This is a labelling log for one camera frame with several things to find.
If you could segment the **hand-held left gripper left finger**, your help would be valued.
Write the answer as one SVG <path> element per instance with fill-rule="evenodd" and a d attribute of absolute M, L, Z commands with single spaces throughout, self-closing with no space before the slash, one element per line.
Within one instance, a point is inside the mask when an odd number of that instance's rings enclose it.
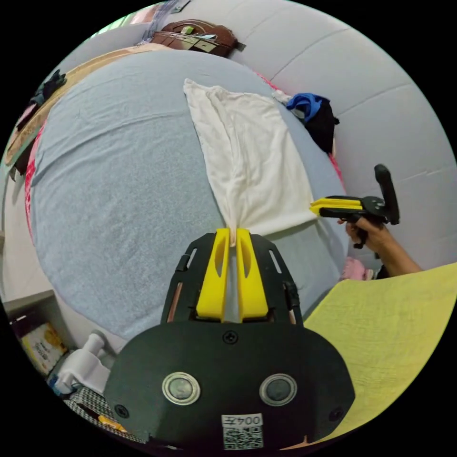
<path fill-rule="evenodd" d="M 230 230 L 218 229 L 210 251 L 196 313 L 199 319 L 223 321 L 229 272 Z"/>

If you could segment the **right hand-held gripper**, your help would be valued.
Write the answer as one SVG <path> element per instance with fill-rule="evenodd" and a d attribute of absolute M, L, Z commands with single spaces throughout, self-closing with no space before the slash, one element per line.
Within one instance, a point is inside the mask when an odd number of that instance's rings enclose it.
<path fill-rule="evenodd" d="M 345 219 L 353 222 L 364 217 L 373 223 L 384 224 L 388 222 L 388 211 L 384 201 L 377 197 L 364 197 L 361 199 L 347 196 L 331 196 L 320 198 L 310 205 L 314 214 L 322 218 Z M 360 235 L 362 243 L 353 245 L 356 249 L 364 247 L 366 233 Z"/>

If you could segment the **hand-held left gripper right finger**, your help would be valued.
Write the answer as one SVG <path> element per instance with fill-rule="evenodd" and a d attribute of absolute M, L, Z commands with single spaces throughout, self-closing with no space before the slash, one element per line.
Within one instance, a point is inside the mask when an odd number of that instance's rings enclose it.
<path fill-rule="evenodd" d="M 236 265 L 240 321 L 266 318 L 267 300 L 251 234 L 247 229 L 237 229 Z"/>

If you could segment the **person's right hand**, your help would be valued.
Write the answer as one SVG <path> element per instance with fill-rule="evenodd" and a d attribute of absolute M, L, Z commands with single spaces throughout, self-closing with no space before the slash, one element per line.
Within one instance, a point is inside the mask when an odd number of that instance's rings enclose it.
<path fill-rule="evenodd" d="M 392 236 L 384 224 L 373 223 L 364 217 L 360 217 L 357 221 L 354 220 L 353 222 L 339 219 L 338 224 L 345 226 L 346 233 L 354 245 L 362 243 L 360 235 L 362 232 L 365 232 L 366 239 L 364 246 L 378 257 L 386 245 L 392 240 Z"/>

